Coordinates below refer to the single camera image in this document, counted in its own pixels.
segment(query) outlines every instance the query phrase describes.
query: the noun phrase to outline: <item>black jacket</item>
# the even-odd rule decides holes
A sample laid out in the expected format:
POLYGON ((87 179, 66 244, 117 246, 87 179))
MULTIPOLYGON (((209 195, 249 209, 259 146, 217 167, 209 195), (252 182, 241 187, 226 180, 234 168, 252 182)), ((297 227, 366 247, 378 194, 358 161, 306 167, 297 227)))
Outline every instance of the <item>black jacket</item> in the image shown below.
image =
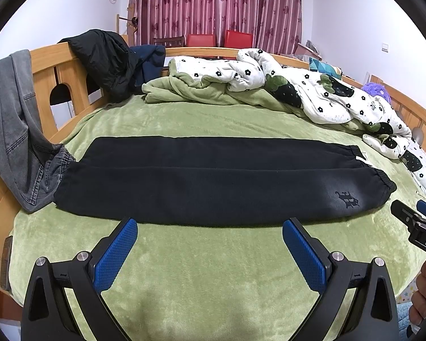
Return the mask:
POLYGON ((64 38, 98 86, 109 93, 111 102, 126 100, 135 92, 135 71, 139 56, 115 32, 91 29, 64 38))

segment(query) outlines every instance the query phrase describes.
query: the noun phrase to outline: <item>purple fluffy object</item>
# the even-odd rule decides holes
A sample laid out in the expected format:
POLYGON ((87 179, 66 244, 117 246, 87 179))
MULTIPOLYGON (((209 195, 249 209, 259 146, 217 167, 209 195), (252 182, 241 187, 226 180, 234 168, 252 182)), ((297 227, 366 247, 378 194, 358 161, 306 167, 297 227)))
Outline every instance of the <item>purple fluffy object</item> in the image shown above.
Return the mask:
POLYGON ((391 97, 384 86, 381 84, 370 82, 368 84, 365 84, 361 88, 364 92, 370 94, 372 97, 374 96, 381 96, 383 97, 388 103, 391 103, 391 97))

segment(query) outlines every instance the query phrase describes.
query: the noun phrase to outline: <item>gray denim jeans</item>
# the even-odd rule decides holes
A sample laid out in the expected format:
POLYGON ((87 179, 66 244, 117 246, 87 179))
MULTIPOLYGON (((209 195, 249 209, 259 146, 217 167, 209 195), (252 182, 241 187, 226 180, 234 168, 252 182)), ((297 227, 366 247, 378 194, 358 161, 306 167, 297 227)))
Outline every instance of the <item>gray denim jeans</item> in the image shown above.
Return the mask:
POLYGON ((21 206, 34 212, 52 202, 74 158, 43 135, 28 50, 0 60, 0 177, 21 206))

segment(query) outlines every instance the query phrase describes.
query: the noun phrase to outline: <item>red curtain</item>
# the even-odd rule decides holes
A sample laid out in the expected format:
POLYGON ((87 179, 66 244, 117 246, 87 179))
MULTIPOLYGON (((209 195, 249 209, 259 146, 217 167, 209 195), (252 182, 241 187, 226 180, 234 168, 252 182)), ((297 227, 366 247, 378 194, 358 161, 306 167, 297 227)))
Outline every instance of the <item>red curtain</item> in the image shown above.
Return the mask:
POLYGON ((256 46, 269 53, 294 53, 301 39, 301 0, 260 0, 256 46))
POLYGON ((253 34, 254 47, 280 54, 294 53, 301 38, 301 0, 130 0, 130 6, 139 17, 136 45, 191 33, 215 34, 222 46, 232 29, 253 34))
POLYGON ((256 42, 258 0, 216 0, 216 42, 224 45, 227 29, 251 33, 256 42))
POLYGON ((130 0, 139 29, 134 43, 152 43, 153 38, 214 33, 214 0, 130 0))

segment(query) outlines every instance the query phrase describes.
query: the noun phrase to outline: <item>white tag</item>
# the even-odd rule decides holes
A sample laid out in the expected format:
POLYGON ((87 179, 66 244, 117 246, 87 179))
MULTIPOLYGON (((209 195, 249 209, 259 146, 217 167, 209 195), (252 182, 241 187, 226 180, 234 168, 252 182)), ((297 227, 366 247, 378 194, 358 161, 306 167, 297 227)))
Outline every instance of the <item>white tag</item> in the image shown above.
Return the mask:
POLYGON ((367 161, 367 160, 364 160, 363 158, 360 158, 359 156, 357 156, 356 158, 357 158, 357 160, 362 161, 364 164, 367 164, 367 165, 369 165, 370 167, 375 168, 375 166, 374 166, 371 162, 369 162, 369 161, 367 161))

